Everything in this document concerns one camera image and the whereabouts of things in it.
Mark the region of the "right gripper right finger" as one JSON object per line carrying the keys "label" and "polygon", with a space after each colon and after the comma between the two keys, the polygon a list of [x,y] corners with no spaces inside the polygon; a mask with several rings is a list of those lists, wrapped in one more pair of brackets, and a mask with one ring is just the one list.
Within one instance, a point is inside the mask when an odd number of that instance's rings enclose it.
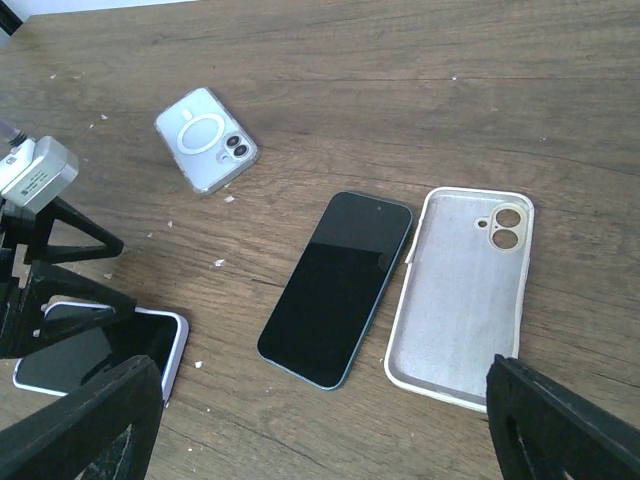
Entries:
{"label": "right gripper right finger", "polygon": [[491,439],[505,479],[637,479],[639,430],[515,358],[487,375]]}

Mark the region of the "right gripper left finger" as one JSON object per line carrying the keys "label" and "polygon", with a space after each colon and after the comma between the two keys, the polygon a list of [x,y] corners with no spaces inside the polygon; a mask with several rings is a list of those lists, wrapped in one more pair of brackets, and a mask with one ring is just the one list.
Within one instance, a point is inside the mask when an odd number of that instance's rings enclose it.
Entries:
{"label": "right gripper left finger", "polygon": [[133,357],[1,431],[3,479],[143,479],[164,409],[161,374]]}

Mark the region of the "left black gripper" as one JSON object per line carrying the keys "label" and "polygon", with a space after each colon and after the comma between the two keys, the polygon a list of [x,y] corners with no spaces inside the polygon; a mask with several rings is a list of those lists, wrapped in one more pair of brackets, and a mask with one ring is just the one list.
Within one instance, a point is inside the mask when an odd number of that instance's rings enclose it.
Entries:
{"label": "left black gripper", "polygon": [[[27,246],[25,263],[36,261],[23,288],[13,275],[19,244]],[[23,358],[82,332],[130,318],[137,305],[133,297],[51,265],[114,258],[123,248],[120,238],[59,197],[37,214],[2,199],[1,356]],[[56,295],[102,306],[47,319],[42,306]]]}

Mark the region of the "beige phone case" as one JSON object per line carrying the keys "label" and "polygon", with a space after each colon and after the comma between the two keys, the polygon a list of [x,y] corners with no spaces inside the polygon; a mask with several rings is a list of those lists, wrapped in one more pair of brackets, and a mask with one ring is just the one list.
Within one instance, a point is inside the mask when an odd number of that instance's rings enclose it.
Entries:
{"label": "beige phone case", "polygon": [[516,192],[427,194],[384,358],[394,385],[486,412],[495,355],[519,353],[534,218]]}

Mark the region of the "dark teal phone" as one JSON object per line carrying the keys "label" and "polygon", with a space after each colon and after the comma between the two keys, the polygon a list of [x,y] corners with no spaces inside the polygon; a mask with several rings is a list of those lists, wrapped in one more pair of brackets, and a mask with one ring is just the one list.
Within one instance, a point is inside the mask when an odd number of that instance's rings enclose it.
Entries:
{"label": "dark teal phone", "polygon": [[335,194],[258,338],[260,356],[320,389],[340,387],[412,224],[406,205]]}

